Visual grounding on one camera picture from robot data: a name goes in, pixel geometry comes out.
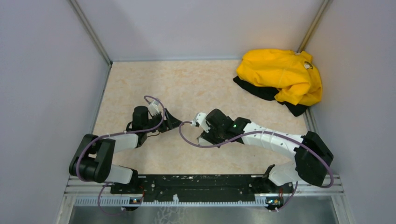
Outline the white cardboard box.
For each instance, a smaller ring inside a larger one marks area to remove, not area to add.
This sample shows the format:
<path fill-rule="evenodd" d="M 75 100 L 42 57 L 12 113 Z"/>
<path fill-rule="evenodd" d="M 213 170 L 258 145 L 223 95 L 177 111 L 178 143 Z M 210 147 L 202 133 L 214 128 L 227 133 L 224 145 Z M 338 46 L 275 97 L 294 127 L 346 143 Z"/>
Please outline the white cardboard box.
<path fill-rule="evenodd" d="M 198 137 L 197 141 L 200 146 L 213 146 L 212 139 L 209 137 Z"/>

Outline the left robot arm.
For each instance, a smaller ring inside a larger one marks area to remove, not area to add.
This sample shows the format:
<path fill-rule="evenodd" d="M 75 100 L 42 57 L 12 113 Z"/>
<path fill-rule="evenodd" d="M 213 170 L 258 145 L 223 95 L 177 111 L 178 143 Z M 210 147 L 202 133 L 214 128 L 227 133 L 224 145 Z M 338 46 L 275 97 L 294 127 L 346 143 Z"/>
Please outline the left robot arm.
<path fill-rule="evenodd" d="M 86 134 L 83 136 L 69 165 L 69 174 L 85 182 L 118 183 L 128 193 L 140 187 L 135 169 L 113 164 L 115 153 L 141 147 L 148 133 L 164 133 L 177 128 L 181 121 L 165 109 L 138 106 L 126 131 L 104 136 Z"/>

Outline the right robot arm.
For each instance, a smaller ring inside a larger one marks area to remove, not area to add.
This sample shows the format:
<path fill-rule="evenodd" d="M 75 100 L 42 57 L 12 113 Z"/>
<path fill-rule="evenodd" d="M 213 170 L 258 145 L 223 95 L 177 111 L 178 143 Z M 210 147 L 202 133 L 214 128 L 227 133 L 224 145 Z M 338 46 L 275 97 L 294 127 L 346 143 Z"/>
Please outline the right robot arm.
<path fill-rule="evenodd" d="M 220 147 L 230 140 L 288 157 L 289 162 L 271 165 L 264 174 L 263 187 L 268 192 L 276 192 L 281 185 L 297 181 L 322 188 L 330 187 L 324 185 L 324 180 L 330 173 L 333 154 L 315 132 L 308 131 L 304 135 L 282 133 L 246 118 L 231 119 L 219 109 L 208 114 L 197 113 L 193 124 L 203 128 L 198 141 L 204 146 Z"/>

